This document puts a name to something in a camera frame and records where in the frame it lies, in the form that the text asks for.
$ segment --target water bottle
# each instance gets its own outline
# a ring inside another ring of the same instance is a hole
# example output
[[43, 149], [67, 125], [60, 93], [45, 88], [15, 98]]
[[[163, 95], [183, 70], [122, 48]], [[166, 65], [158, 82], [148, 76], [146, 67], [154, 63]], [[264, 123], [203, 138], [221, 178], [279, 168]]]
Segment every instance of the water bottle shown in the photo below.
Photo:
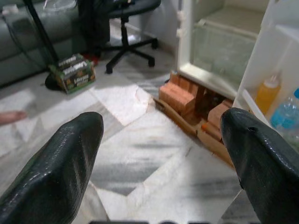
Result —
[[299, 88], [276, 109], [272, 126], [294, 147], [299, 145]]
[[279, 105], [271, 118], [276, 129], [294, 129], [299, 127], [299, 88]]

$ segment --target blue bottle cap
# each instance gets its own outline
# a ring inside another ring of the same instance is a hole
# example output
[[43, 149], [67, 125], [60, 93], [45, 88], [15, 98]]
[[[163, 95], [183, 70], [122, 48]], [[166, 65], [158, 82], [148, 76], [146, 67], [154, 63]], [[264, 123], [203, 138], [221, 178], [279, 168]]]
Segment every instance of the blue bottle cap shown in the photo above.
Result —
[[299, 88], [294, 92], [294, 96], [299, 99]]

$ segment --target sofa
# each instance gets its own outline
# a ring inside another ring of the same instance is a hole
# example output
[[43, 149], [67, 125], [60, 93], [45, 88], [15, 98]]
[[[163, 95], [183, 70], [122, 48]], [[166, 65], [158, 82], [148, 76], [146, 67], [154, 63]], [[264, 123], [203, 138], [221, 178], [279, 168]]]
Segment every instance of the sofa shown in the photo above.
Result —
[[[49, 12], [43, 9], [44, 0], [33, 3], [60, 59], [86, 49], [77, 8]], [[50, 62], [22, 0], [1, 0], [0, 11], [9, 4], [16, 4], [19, 12], [0, 17], [0, 86], [41, 72]]]

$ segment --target orange bottle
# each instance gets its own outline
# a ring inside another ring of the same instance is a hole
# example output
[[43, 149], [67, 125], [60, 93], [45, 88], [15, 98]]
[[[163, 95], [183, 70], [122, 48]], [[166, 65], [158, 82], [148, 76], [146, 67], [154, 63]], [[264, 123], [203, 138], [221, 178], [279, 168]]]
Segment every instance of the orange bottle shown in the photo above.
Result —
[[259, 87], [256, 96], [256, 105], [263, 114], [266, 114], [280, 90], [280, 72], [275, 72]]

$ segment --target cardboard box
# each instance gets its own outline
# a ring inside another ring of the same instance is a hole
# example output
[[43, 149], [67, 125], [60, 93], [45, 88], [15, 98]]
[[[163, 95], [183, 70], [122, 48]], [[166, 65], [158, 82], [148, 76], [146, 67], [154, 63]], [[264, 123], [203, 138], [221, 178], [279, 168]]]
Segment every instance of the cardboard box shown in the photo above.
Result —
[[80, 54], [73, 55], [49, 66], [54, 79], [67, 94], [75, 92], [95, 81], [94, 67]]

